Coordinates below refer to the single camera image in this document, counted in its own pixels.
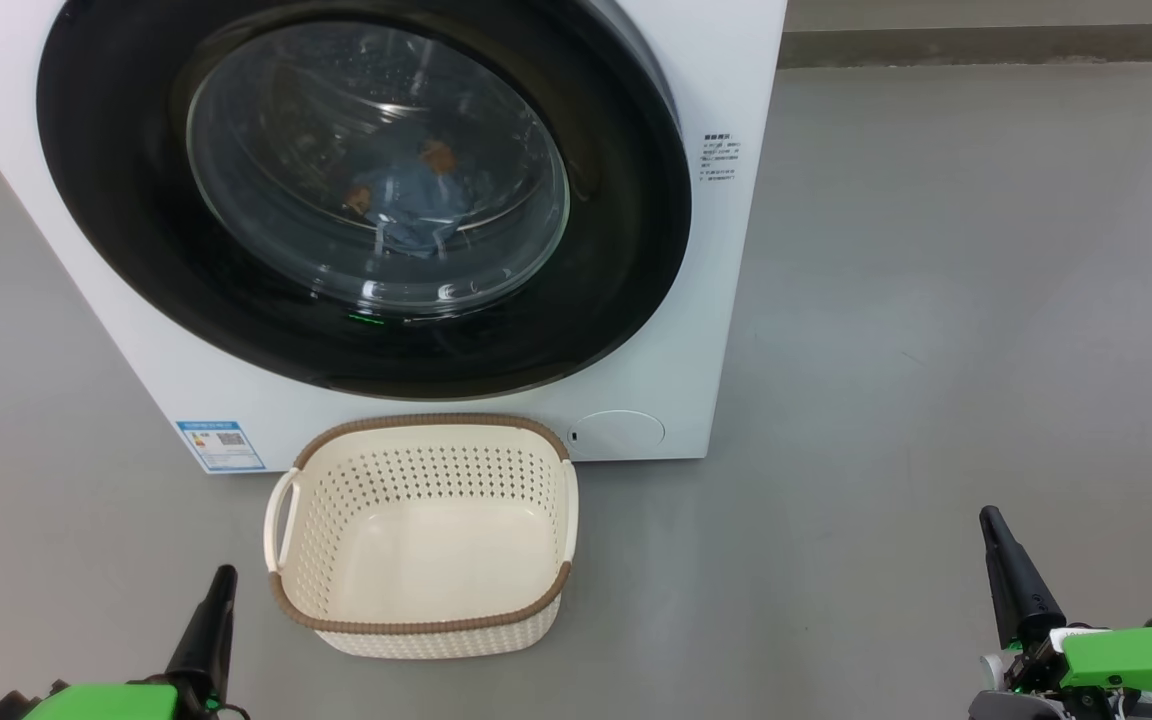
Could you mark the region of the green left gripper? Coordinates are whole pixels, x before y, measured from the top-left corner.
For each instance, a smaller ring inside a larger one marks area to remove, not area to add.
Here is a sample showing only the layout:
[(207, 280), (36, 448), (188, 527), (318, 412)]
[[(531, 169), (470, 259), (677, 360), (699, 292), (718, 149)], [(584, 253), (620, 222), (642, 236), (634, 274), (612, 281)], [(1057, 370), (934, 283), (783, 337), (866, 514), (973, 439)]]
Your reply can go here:
[(237, 570), (221, 564), (180, 638), (166, 675), (123, 684), (67, 684), (46, 697), (0, 698), (0, 719), (247, 719), (227, 702)]

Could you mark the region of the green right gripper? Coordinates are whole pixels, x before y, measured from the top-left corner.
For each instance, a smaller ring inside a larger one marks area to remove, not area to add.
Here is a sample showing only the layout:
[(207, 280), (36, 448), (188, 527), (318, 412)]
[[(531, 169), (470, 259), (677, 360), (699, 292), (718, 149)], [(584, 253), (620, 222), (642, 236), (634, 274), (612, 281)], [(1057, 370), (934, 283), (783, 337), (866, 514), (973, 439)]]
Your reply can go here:
[(996, 506), (979, 511), (998, 643), (972, 719), (1152, 719), (1152, 619), (1138, 628), (1068, 626)]

